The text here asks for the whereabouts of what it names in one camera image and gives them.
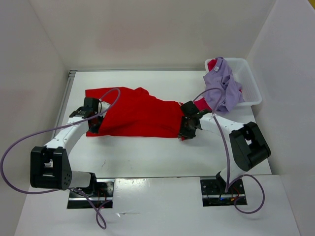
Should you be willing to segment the red t shirt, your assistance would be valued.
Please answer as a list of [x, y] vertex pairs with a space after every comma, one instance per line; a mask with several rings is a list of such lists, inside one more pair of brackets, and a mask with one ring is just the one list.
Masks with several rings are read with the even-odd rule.
[[119, 87], [117, 103], [106, 113], [98, 133], [87, 137], [159, 137], [177, 138], [182, 116], [182, 103], [160, 100], [144, 88]]

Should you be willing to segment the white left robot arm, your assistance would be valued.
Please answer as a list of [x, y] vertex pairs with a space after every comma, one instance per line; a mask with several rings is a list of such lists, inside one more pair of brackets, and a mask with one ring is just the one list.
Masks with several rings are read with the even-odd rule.
[[96, 132], [110, 104], [85, 98], [84, 105], [73, 111], [61, 131], [42, 147], [31, 150], [30, 183], [34, 188], [67, 190], [79, 182], [88, 187], [92, 174], [71, 170], [68, 155], [88, 131]]

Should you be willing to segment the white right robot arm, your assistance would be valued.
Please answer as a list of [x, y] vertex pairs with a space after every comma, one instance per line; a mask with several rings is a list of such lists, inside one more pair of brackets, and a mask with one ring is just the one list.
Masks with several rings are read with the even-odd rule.
[[216, 175], [226, 190], [238, 178], [270, 157], [271, 150], [255, 122], [239, 123], [215, 115], [210, 110], [199, 110], [189, 101], [181, 106], [184, 114], [179, 137], [193, 139], [196, 131], [208, 131], [221, 136], [225, 148], [227, 166]]

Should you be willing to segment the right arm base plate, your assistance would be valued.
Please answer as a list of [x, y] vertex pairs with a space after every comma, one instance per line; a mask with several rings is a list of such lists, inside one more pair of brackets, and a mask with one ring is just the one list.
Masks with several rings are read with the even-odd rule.
[[247, 205], [244, 185], [242, 180], [236, 181], [224, 192], [225, 187], [221, 187], [215, 177], [200, 179], [203, 207], [220, 207], [236, 205]]

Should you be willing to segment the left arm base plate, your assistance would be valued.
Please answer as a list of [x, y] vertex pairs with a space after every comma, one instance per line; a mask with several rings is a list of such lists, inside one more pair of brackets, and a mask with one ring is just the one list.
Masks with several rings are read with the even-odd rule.
[[[113, 208], [115, 180], [98, 178], [94, 187], [79, 188], [96, 208]], [[70, 191], [67, 209], [88, 209], [93, 208], [88, 200], [77, 191]]]

